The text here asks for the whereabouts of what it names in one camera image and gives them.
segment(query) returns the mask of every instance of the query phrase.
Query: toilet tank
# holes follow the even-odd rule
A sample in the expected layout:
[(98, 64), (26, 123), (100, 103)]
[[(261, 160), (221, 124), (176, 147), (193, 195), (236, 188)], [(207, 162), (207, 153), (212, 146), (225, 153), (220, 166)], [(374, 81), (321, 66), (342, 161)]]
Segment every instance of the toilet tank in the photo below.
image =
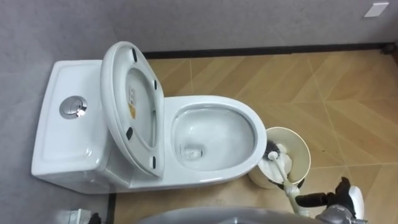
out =
[(101, 60), (55, 63), (37, 127), (32, 175), (86, 194), (128, 189), (133, 166), (101, 109)]

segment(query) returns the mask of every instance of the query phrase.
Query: white bucket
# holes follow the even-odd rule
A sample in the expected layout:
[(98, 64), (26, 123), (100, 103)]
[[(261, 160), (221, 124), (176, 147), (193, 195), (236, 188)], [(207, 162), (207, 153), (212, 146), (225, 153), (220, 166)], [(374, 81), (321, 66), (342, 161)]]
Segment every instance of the white bucket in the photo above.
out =
[[(292, 159), (292, 170), (288, 174), (288, 179), (293, 184), (300, 183), (307, 176), (311, 167), (311, 155), (305, 141), (294, 131), (282, 127), (267, 129), (267, 138), (286, 149), (286, 154)], [(276, 187), (273, 183), (282, 184), (272, 178), (271, 171), (265, 169), (264, 163), (265, 159), (263, 158), (249, 172), (250, 179), (265, 189)]]

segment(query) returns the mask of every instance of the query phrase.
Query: toilet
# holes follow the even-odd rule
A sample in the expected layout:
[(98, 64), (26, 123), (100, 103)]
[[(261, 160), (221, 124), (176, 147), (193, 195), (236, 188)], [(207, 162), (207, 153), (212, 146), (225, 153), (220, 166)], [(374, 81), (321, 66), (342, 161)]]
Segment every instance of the toilet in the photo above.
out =
[(266, 144), (249, 106), (221, 96), (164, 97), (142, 52), (118, 42), (103, 60), (53, 66), (32, 175), (84, 194), (197, 187), (248, 173)]

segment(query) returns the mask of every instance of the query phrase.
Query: wooden floor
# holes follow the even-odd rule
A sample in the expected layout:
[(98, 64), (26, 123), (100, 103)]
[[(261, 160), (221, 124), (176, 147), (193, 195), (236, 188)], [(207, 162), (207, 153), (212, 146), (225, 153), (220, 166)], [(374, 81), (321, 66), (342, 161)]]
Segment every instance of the wooden floor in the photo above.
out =
[[(150, 64), (165, 96), (235, 98), (251, 106), (267, 128), (298, 132), (313, 161), (303, 194), (334, 191), (346, 176), (362, 189), (370, 223), (398, 223), (398, 68), (391, 56), (367, 50)], [(115, 224), (207, 205), (292, 211), (281, 190), (260, 189), (244, 176), (195, 189), (118, 194)]]

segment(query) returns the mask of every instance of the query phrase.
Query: sticker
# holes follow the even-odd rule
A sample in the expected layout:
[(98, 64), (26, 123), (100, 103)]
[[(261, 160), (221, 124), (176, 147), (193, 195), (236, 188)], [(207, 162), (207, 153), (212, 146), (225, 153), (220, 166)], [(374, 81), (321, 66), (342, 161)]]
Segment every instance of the sticker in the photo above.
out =
[(133, 119), (136, 118), (136, 108), (129, 103), (130, 114)]
[(136, 91), (135, 89), (133, 89), (131, 86), (129, 86), (129, 93), (128, 93), (129, 97), (128, 97), (128, 105), (129, 105), (129, 109), (130, 109), (130, 114), (131, 117), (133, 119), (136, 118)]

